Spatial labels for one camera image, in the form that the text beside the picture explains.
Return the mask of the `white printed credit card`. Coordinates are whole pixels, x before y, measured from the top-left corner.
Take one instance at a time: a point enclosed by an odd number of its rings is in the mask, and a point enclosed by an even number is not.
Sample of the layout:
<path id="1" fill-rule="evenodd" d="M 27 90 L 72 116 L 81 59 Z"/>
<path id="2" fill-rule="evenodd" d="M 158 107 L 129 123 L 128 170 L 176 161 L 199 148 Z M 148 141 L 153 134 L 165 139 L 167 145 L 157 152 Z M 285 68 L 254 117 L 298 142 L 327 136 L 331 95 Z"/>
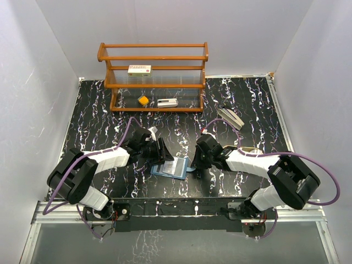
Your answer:
<path id="1" fill-rule="evenodd" d="M 163 165 L 163 173 L 166 174 L 174 174 L 176 171 L 176 167 L 177 167 L 177 161 L 174 160 L 173 162 L 165 162 Z"/>

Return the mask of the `blue leather card holder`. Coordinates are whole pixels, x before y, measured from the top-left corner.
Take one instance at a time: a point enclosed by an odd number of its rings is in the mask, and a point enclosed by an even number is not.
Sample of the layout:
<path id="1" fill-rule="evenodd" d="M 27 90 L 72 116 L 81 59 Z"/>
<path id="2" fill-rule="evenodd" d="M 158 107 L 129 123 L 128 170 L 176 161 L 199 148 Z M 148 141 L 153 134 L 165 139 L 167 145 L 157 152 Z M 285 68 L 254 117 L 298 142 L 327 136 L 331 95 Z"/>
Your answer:
<path id="1" fill-rule="evenodd" d="M 173 161 L 165 161 L 164 164 L 154 165 L 151 174 L 167 178 L 185 180 L 187 173 L 193 172 L 196 168 L 189 167 L 188 158 L 174 157 Z"/>

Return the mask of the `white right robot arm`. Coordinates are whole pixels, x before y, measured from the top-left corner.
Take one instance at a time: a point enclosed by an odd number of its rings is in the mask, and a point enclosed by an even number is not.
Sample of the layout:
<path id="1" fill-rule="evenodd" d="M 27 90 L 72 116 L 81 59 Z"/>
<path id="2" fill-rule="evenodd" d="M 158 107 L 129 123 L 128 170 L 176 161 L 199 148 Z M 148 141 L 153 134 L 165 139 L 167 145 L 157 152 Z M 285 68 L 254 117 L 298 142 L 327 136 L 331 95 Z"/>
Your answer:
<path id="1" fill-rule="evenodd" d="M 196 142 L 191 166 L 195 169 L 217 169 L 249 173 L 269 179 L 271 185 L 254 190 L 235 208 L 222 207 L 222 213 L 245 218 L 258 218 L 265 210 L 289 206 L 301 210 L 320 185 L 318 176 L 297 156 L 273 155 L 257 157 L 236 147 L 222 147 L 209 134 Z"/>

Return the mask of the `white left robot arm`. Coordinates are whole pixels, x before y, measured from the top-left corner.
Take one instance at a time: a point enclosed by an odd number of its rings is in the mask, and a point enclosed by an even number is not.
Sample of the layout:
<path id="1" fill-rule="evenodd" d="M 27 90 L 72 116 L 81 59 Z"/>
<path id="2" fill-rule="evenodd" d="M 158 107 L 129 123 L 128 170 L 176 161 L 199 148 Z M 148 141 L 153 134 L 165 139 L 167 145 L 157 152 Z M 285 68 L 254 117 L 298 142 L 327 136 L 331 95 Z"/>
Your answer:
<path id="1" fill-rule="evenodd" d="M 163 138 L 156 138 L 156 128 L 137 128 L 119 146 L 83 152 L 72 148 L 48 176 L 47 185 L 71 205 L 82 204 L 98 218 L 111 218 L 114 207 L 108 195 L 92 186 L 93 178 L 103 171 L 122 168 L 146 160 L 151 165 L 171 162 L 174 157 Z"/>

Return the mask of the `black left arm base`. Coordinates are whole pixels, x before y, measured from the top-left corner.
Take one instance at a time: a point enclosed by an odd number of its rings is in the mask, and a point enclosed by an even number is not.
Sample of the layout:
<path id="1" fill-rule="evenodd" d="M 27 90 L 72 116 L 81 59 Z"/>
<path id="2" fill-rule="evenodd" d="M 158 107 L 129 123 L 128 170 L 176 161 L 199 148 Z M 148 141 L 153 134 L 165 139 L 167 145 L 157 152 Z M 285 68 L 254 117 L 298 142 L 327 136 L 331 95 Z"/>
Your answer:
<path id="1" fill-rule="evenodd" d="M 78 213 L 93 236 L 102 241 L 118 231 L 118 223 L 129 221 L 130 206 L 127 203 L 108 202 L 102 211 L 84 206 L 82 210 L 78 209 Z"/>

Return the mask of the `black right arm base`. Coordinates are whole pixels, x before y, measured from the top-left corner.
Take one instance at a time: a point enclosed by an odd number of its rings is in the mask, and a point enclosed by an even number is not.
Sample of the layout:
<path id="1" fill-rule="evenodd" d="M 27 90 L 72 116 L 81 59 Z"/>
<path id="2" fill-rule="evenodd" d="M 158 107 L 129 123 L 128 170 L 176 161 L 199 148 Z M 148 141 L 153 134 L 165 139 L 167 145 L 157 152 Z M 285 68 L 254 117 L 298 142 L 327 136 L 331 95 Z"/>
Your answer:
<path id="1" fill-rule="evenodd" d="M 229 202 L 226 207 L 220 208 L 220 214 L 224 215 L 229 220 L 243 220 L 243 219 L 258 219 L 255 223 L 244 223 L 243 232 L 247 238 L 260 240 L 268 237 L 275 229 L 278 221 L 278 213 L 276 209 L 274 212 L 274 222 L 269 231 L 266 231 L 267 212 L 259 211 L 254 206 L 249 204 Z"/>

